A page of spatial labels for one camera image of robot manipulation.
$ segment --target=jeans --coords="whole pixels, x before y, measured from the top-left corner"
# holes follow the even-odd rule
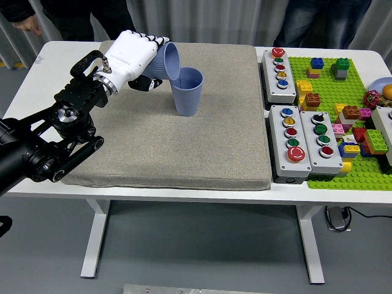
[[[71,17],[64,17],[46,7],[42,9],[64,41],[94,41],[90,13],[105,29],[110,40],[116,40],[120,33],[127,29],[136,31],[125,0],[99,0],[95,1],[95,5],[88,6],[88,9],[78,6],[74,9],[78,10],[78,13]]]
[[[372,0],[290,0],[274,47],[299,47],[313,22],[326,12],[324,48],[347,49]]]

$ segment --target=table leg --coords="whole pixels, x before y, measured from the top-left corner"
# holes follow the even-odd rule
[[[87,202],[96,213],[92,223],[90,238],[88,240],[85,260],[83,262],[80,277],[92,279],[96,275],[99,251],[105,233],[110,200],[87,199]]]
[[[324,284],[324,275],[321,267],[319,250],[317,249],[316,238],[314,236],[312,216],[314,216],[322,206],[297,205],[296,212],[300,223],[302,242],[305,251],[307,271],[311,284]]]

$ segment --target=yellow lego brick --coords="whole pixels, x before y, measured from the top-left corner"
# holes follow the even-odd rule
[[[312,84],[307,80],[296,81],[295,88],[299,95],[306,95],[313,92]]]
[[[355,158],[342,157],[343,162],[353,162]]]
[[[345,153],[360,153],[361,149],[359,145],[345,145],[344,146],[344,152]]]
[[[305,101],[305,96],[304,95],[300,96],[298,98],[298,105],[297,106],[300,108],[301,105],[304,104],[304,101]]]
[[[333,105],[333,111],[335,112],[335,115],[340,115],[345,106],[347,106],[345,103],[337,103]]]
[[[343,161],[343,167],[341,169],[341,173],[349,173],[351,168],[352,168],[352,163],[351,162],[344,162]]]
[[[312,66],[309,66],[308,71],[311,75],[321,75],[322,69],[313,69]]]

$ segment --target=white robotic hand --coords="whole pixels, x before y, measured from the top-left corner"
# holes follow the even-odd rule
[[[157,50],[169,42],[167,37],[147,36],[139,32],[124,31],[105,54],[103,66],[94,74],[102,82],[108,96],[117,95],[128,81],[131,88],[149,91],[162,83],[141,74],[157,55]]]

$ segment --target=green lego baseplate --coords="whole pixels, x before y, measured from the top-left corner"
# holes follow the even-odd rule
[[[356,71],[351,59],[349,73],[344,82],[335,81],[330,68],[337,58],[323,58],[324,68],[319,78],[308,78],[307,68],[312,58],[289,57],[293,78],[311,82],[314,93],[319,93],[321,105],[318,110],[328,112],[331,122],[334,123],[337,115],[334,113],[334,105],[343,103],[347,105],[364,107],[363,97],[366,88],[363,86],[360,76]],[[364,121],[357,120],[353,127],[365,127]],[[362,158],[357,155],[352,162],[351,171],[345,176],[336,176],[332,181],[320,177],[318,180],[309,180],[307,185],[311,189],[334,189],[334,190],[392,190],[392,175],[383,175],[380,171],[376,158]]]

